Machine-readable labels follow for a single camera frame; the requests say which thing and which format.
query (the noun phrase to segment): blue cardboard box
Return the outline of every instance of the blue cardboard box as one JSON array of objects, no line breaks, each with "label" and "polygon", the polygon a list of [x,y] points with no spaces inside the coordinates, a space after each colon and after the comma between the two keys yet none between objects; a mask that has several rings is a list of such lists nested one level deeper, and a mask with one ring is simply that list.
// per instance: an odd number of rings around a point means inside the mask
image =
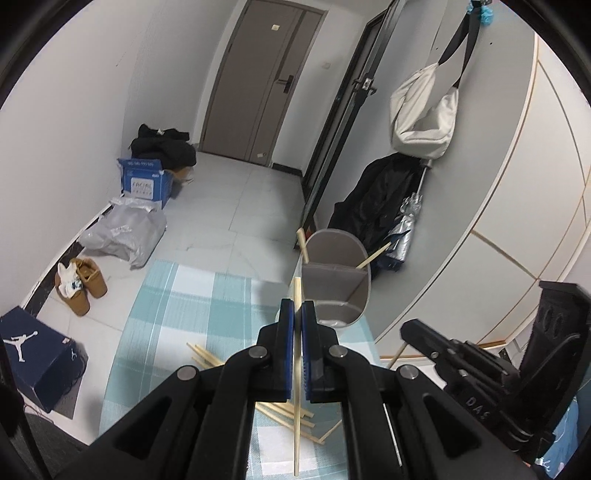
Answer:
[{"label": "blue cardboard box", "polygon": [[18,389],[47,413],[86,370],[74,340],[20,307],[0,317],[0,335]]},{"label": "blue cardboard box", "polygon": [[121,189],[126,197],[151,200],[164,208],[173,187],[173,174],[160,160],[120,158]]}]

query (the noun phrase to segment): door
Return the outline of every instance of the door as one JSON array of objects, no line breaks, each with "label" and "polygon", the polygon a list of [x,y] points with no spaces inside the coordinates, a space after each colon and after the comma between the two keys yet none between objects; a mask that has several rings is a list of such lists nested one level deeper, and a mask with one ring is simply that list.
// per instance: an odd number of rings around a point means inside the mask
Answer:
[{"label": "door", "polygon": [[266,165],[322,14],[252,0],[226,50],[201,150]]},{"label": "door", "polygon": [[375,72],[405,4],[406,0],[394,0],[363,31],[304,176],[306,204],[300,222],[304,229],[312,224],[359,109],[376,89]]}]

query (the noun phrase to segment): black strap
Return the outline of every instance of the black strap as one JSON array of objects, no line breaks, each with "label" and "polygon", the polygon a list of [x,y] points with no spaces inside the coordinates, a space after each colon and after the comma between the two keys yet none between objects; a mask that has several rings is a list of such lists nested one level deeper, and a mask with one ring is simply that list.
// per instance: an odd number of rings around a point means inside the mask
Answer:
[{"label": "black strap", "polygon": [[453,34],[452,39],[449,41],[445,51],[441,55],[441,58],[437,62],[439,65],[448,61],[451,56],[456,52],[460,45],[464,41],[466,37],[468,37],[468,41],[466,43],[466,52],[464,54],[464,64],[462,66],[462,72],[457,79],[456,83],[453,84],[454,87],[458,88],[460,85],[460,80],[462,79],[462,75],[464,74],[464,70],[466,70],[466,66],[468,65],[468,61],[472,56],[472,52],[474,51],[474,46],[476,45],[476,40],[478,39],[478,32],[480,31],[480,12],[482,10],[482,2],[480,0],[472,0],[472,11],[464,16],[462,19],[462,23],[457,28],[456,32]]}]

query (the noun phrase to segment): white wardrobe door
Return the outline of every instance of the white wardrobe door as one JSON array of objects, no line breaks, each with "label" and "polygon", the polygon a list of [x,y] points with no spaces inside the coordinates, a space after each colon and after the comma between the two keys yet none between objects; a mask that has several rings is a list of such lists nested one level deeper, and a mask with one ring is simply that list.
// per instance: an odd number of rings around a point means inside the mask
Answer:
[{"label": "white wardrobe door", "polygon": [[583,188],[568,123],[538,66],[517,146],[475,230],[537,277],[567,230]]},{"label": "white wardrobe door", "polygon": [[591,107],[564,64],[540,39],[539,62],[560,98],[574,135],[583,175],[587,179],[591,167]]},{"label": "white wardrobe door", "polygon": [[[519,302],[534,281],[527,273],[474,235],[402,321],[419,318],[442,335],[480,341]],[[393,355],[402,344],[399,322],[376,345]],[[408,348],[405,355],[412,355]]]}]

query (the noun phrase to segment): white bag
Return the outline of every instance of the white bag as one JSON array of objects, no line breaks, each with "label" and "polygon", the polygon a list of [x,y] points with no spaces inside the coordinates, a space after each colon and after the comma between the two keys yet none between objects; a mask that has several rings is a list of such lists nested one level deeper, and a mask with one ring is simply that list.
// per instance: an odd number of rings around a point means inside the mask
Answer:
[{"label": "white bag", "polygon": [[[413,73],[390,97],[391,144],[394,150],[425,160],[439,158],[446,152],[456,127],[458,86],[480,30],[479,4],[472,2],[474,8],[464,16],[439,61]],[[460,77],[437,105],[423,115],[435,84],[437,67],[456,52],[466,37]]]}]

